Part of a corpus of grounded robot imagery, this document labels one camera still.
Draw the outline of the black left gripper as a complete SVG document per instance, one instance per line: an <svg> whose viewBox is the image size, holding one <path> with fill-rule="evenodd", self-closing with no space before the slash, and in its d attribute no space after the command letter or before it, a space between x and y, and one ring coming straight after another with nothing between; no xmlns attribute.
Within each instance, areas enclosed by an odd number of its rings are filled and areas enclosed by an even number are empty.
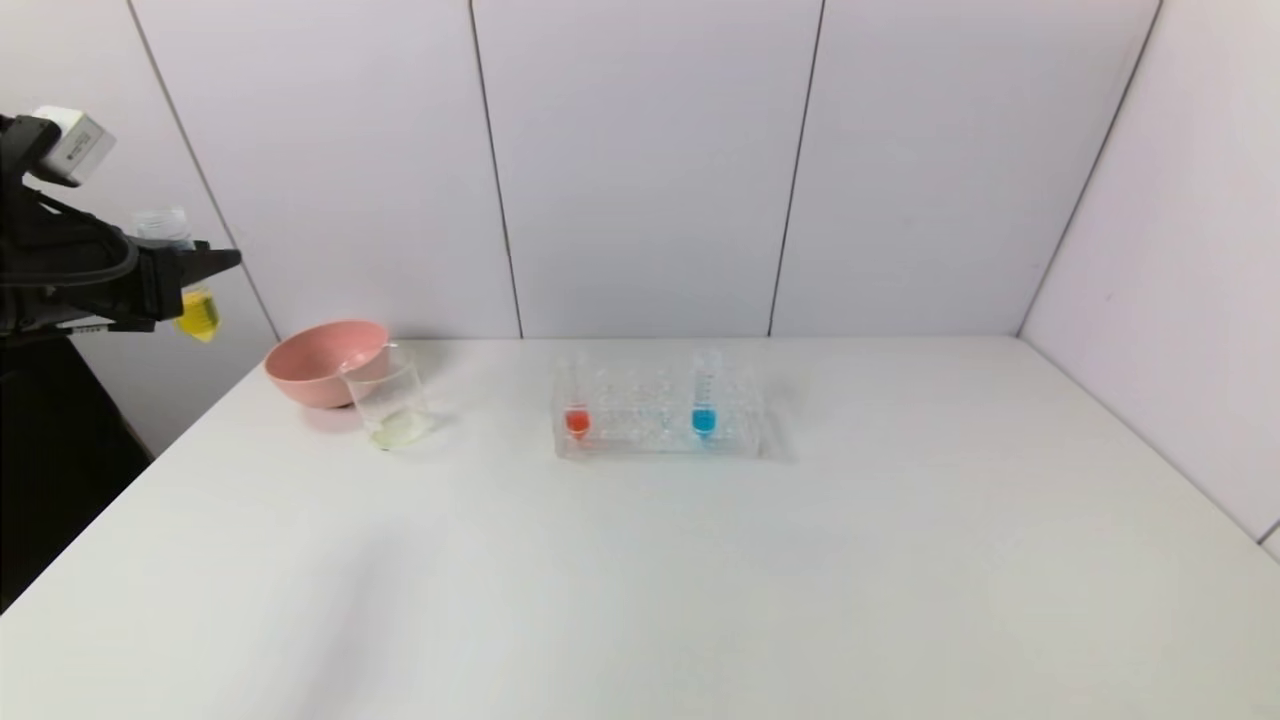
<svg viewBox="0 0 1280 720"><path fill-rule="evenodd" d="M236 249L154 243L27 186L3 191L3 334L56 333L101 318L150 332L184 310L184 290L239 266Z"/></svg>

